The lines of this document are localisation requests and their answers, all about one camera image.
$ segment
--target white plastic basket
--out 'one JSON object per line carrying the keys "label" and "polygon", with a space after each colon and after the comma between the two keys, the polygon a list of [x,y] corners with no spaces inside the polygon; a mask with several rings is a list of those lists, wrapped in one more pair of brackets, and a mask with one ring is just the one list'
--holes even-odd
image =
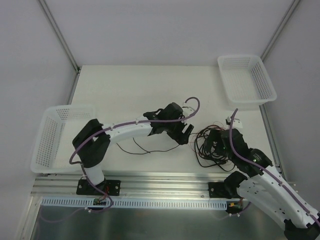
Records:
{"label": "white plastic basket", "polygon": [[[61,105],[48,108],[43,114],[36,138],[31,170],[34,173],[43,174],[69,173],[80,170],[80,166],[69,164],[69,158],[74,151],[72,139],[76,133],[70,134],[67,137],[68,141],[61,142],[61,139],[65,128],[71,129],[77,126],[76,131],[79,132],[89,120],[94,118],[95,108],[92,105]],[[63,155],[60,162],[55,162],[60,145],[68,146],[68,155]]]}
{"label": "white plastic basket", "polygon": [[260,57],[220,56],[218,64],[230,106],[258,106],[276,100],[276,91]]}

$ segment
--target purple cable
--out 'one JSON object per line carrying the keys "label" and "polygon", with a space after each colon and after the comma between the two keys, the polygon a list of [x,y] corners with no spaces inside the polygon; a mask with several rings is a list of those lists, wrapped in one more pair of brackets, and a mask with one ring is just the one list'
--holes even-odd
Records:
{"label": "purple cable", "polygon": [[80,210],[85,210],[85,208],[83,207],[80,207],[78,208],[77,210],[75,210],[74,212],[72,212],[71,214],[69,214],[68,216],[64,217],[64,218],[61,218],[59,220],[47,220],[45,219],[43,216],[42,216],[42,207],[40,207],[40,210],[39,210],[39,219],[41,219],[42,221],[46,222],[46,223],[49,223],[49,224],[57,224],[57,223],[61,223],[69,218],[71,218],[73,215],[75,215],[77,212],[79,212]]}
{"label": "purple cable", "polygon": [[307,215],[309,215],[313,220],[314,222],[316,222],[316,224],[319,226],[320,228],[320,222],[318,221],[318,219],[314,216],[314,215],[311,215],[310,211],[305,207],[305,205],[299,201],[299,199],[294,195],[293,192],[291,192],[291,190],[283,185],[282,181],[280,179],[277,178],[277,176],[275,176],[274,174],[272,174],[272,172],[270,172],[269,170],[267,170],[266,168],[264,168],[263,166],[253,162],[253,161],[250,161],[246,158],[244,158],[243,156],[241,156],[239,153],[237,153],[235,147],[234,147],[234,144],[233,144],[233,140],[232,140],[232,127],[233,127],[233,123],[234,123],[234,120],[235,120],[235,116],[238,112],[238,108],[234,110],[232,116],[231,116],[231,121],[230,121],[230,128],[229,128],[229,141],[230,141],[230,146],[231,146],[231,149],[233,151],[233,153],[241,160],[245,161],[246,163],[248,164],[251,164],[253,166],[256,166],[257,168],[265,171],[269,176],[271,176],[280,186],[282,186],[286,191],[287,193],[293,198],[293,200],[307,213]]}

